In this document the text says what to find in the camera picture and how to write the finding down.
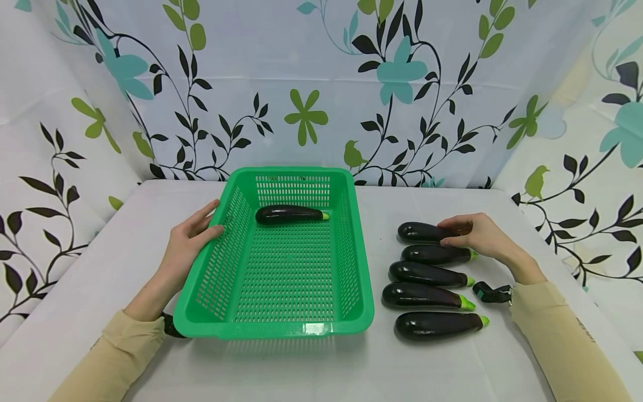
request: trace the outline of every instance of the white tabletop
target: white tabletop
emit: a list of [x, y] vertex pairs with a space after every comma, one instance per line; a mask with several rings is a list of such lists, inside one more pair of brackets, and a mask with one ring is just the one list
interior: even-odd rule
[[[223, 183], [147, 181], [0, 350], [2, 400], [45, 401], [156, 270], [171, 227], [219, 196]], [[375, 295], [363, 334], [321, 340], [223, 342], [169, 338], [125, 400], [182, 401], [553, 401], [507, 307], [483, 305], [489, 327], [459, 338], [412, 344], [393, 333], [399, 311], [379, 295], [403, 245], [405, 221], [436, 223], [486, 212], [540, 263], [618, 370], [632, 398], [643, 400], [643, 365], [566, 272], [509, 197], [494, 190], [358, 187]], [[507, 270], [483, 258], [454, 268], [492, 286]], [[166, 311], [171, 312], [173, 305]]]

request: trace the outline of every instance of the black object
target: black object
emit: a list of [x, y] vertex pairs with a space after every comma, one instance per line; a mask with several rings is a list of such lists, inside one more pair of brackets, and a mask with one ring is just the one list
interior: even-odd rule
[[407, 241], [439, 243], [445, 237], [459, 236], [448, 229], [421, 222], [405, 222], [397, 228], [397, 234]]
[[397, 317], [395, 331], [405, 339], [428, 341], [479, 331], [489, 320], [473, 313], [405, 313]]
[[268, 205], [259, 208], [255, 219], [260, 224], [283, 224], [297, 221], [321, 221], [328, 215], [320, 210], [296, 205]]
[[446, 289], [406, 282], [388, 284], [382, 291], [382, 301], [391, 307], [452, 307], [459, 309], [463, 308], [463, 298]]
[[461, 288], [469, 284], [469, 277], [463, 273], [413, 261], [394, 262], [389, 267], [388, 274], [394, 281], [414, 282], [445, 288]]
[[473, 293], [483, 303], [506, 303], [511, 301], [511, 286], [504, 285], [498, 289], [491, 289], [486, 282], [476, 282], [473, 285]]
[[427, 265], [462, 263], [474, 259], [475, 256], [475, 251], [469, 248], [442, 247], [432, 244], [409, 246], [402, 251], [402, 260]]

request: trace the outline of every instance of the finger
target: finger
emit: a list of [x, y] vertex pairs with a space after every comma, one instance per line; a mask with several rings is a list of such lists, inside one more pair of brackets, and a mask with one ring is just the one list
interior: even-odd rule
[[217, 237], [221, 236], [223, 233], [223, 226], [217, 224], [215, 226], [211, 226], [204, 230], [202, 233], [194, 236], [192, 238], [192, 241], [194, 241], [195, 245], [201, 249], [203, 248], [208, 241], [211, 241], [212, 239], [216, 239]]

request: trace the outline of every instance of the green leaf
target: green leaf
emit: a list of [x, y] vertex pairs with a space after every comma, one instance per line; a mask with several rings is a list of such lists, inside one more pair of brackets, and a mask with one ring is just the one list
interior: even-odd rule
[[119, 200], [116, 197], [109, 196], [107, 198], [109, 200], [109, 204], [114, 208], [115, 210], [119, 210], [121, 206], [123, 206], [123, 201]]
[[486, 15], [482, 14], [480, 16], [480, 22], [478, 23], [478, 37], [483, 41], [489, 36], [489, 19]]
[[504, 38], [505, 35], [502, 33], [497, 33], [493, 35], [485, 44], [484, 48], [482, 48], [482, 52], [480, 53], [480, 58], [481, 59], [487, 59], [496, 53], [498, 48], [500, 47], [500, 44], [502, 43], [502, 39]]
[[176, 10], [169, 5], [163, 5], [163, 9], [165, 10], [167, 16], [170, 17], [170, 21], [172, 21], [172, 24], [174, 24], [176, 29], [178, 29], [179, 31], [185, 31], [185, 22], [183, 21], [183, 18], [181, 18], [179, 13], [177, 13]]
[[393, 10], [393, 0], [380, 0], [379, 2], [379, 23], [381, 24], [388, 14]]
[[502, 0], [491, 0], [489, 3], [489, 13], [492, 17], [495, 17], [502, 7]]
[[136, 146], [138, 147], [138, 150], [146, 157], [154, 159], [154, 153], [152, 152], [152, 148], [150, 148], [150, 144], [148, 144], [145, 138], [143, 138], [143, 133], [139, 131], [134, 131], [132, 133], [132, 136], [134, 137], [134, 142], [136, 142]]
[[183, 15], [191, 20], [199, 18], [201, 8], [197, 0], [183, 0]]
[[85, 116], [89, 116], [91, 118], [95, 118], [96, 120], [98, 120], [98, 116], [94, 108], [91, 107], [90, 105], [87, 105], [84, 100], [80, 98], [72, 98], [71, 105], [74, 107], [74, 109], [81, 112]]
[[513, 7], [507, 7], [502, 12], [500, 12], [500, 15], [496, 19], [496, 22], [493, 24], [493, 26], [496, 27], [497, 30], [501, 31], [511, 23], [511, 21], [514, 19], [514, 15], [516, 15], [516, 9]]
[[359, 11], [363, 12], [366, 15], [371, 15], [375, 11], [375, 0], [359, 0], [358, 8]]
[[190, 42], [194, 50], [203, 50], [205, 48], [205, 30], [203, 25], [196, 23], [190, 28]]

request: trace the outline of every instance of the floral backdrop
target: floral backdrop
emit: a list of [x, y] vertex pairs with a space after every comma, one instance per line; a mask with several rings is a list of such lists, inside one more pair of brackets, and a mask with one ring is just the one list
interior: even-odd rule
[[321, 165], [489, 188], [548, 135], [602, 3], [4, 2], [0, 345], [145, 179]]

